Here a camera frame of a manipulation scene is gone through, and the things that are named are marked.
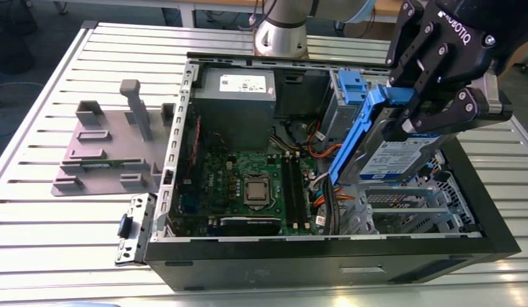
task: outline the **power supply label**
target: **power supply label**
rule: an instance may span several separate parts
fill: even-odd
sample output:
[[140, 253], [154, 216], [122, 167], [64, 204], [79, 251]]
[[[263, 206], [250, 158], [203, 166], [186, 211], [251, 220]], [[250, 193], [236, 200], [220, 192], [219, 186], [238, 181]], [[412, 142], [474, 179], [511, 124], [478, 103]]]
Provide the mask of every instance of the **power supply label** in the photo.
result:
[[223, 75], [220, 91], [266, 93], [266, 76], [263, 75]]
[[362, 180], [395, 179], [422, 156], [420, 149], [439, 139], [436, 134], [415, 134], [406, 142], [383, 142], [360, 172]]

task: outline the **metal table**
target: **metal table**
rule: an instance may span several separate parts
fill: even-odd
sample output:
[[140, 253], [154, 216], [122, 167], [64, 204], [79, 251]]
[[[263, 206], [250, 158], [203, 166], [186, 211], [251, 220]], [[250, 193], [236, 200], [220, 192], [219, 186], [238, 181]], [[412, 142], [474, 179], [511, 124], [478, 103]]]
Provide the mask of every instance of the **metal table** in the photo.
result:
[[[310, 37], [312, 58], [382, 62], [387, 42]], [[0, 159], [0, 304], [87, 300], [123, 306], [528, 305], [528, 136], [514, 119], [459, 138], [523, 252], [415, 286], [174, 294], [147, 267], [116, 268], [131, 195], [55, 198], [51, 183], [80, 100], [127, 109], [123, 79], [150, 108], [176, 102], [188, 51], [252, 54], [238, 31], [100, 24], [82, 29]]]
[[[155, 8], [176, 8], [182, 14], [183, 27], [196, 27], [196, 10], [210, 11], [226, 11], [236, 13], [252, 13], [255, 11], [255, 0], [236, 0], [236, 1], [220, 1], [220, 0], [67, 0], [54, 1], [59, 13], [66, 13], [64, 4], [68, 2], [75, 3], [92, 3], [92, 4], [114, 4], [127, 6], [147, 6]], [[376, 22], [392, 22], [396, 23], [399, 15], [399, 5], [391, 3], [391, 1], [378, 0], [376, 4]]]

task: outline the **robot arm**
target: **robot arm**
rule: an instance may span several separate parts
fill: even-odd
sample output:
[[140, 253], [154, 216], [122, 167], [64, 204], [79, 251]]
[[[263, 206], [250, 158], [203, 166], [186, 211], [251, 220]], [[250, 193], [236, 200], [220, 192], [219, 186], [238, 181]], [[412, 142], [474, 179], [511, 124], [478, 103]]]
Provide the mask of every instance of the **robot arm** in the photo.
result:
[[266, 20], [255, 45], [264, 56], [303, 57], [307, 52], [307, 17], [360, 22], [371, 14], [375, 0], [267, 0]]
[[390, 84], [415, 95], [390, 141], [410, 133], [451, 134], [508, 120], [511, 103], [496, 76], [528, 41], [528, 1], [416, 0], [402, 6], [387, 55]]

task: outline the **gray carpet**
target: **gray carpet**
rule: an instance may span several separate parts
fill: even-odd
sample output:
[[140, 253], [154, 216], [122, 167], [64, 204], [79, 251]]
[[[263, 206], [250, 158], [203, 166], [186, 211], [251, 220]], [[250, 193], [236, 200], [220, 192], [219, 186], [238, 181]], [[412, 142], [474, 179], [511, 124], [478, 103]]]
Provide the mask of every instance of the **gray carpet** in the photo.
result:
[[[39, 24], [39, 31], [26, 36], [26, 41], [38, 63], [24, 74], [0, 73], [0, 84], [16, 81], [47, 83], [84, 20], [164, 26], [164, 15], [159, 8], [70, 3], [70, 13], [59, 15], [52, 2], [34, 1], [34, 4], [31, 10]], [[168, 10], [166, 15], [170, 22], [174, 21], [176, 26], [182, 26], [176, 10]], [[248, 14], [240, 14], [234, 23], [231, 21], [236, 18], [236, 13], [224, 13], [215, 18], [215, 22], [208, 22], [207, 15], [199, 12], [198, 27], [222, 29], [227, 26], [227, 29], [238, 29], [239, 25], [248, 26]], [[311, 35], [336, 35], [330, 20], [312, 19], [307, 28]], [[502, 87], [515, 103], [516, 116], [528, 130], [528, 74], [523, 75], [518, 68], [512, 69]], [[34, 85], [12, 85], [0, 88], [0, 101], [4, 104], [0, 110], [0, 155], [40, 90], [42, 88]]]

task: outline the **robotiq logo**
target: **robotiq logo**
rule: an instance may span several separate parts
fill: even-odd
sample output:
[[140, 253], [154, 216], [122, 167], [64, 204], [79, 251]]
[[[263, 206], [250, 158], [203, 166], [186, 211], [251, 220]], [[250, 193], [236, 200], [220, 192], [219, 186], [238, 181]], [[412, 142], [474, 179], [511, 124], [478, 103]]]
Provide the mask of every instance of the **robotiq logo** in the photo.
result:
[[472, 35], [470, 35], [466, 26], [459, 21], [452, 19], [451, 16], [448, 14], [446, 14], [444, 11], [440, 11], [438, 13], [438, 15], [439, 15], [439, 17], [446, 18], [448, 20], [451, 27], [454, 28], [455, 32], [458, 32], [459, 37], [467, 46], [467, 44], [470, 43], [470, 40], [472, 40]]

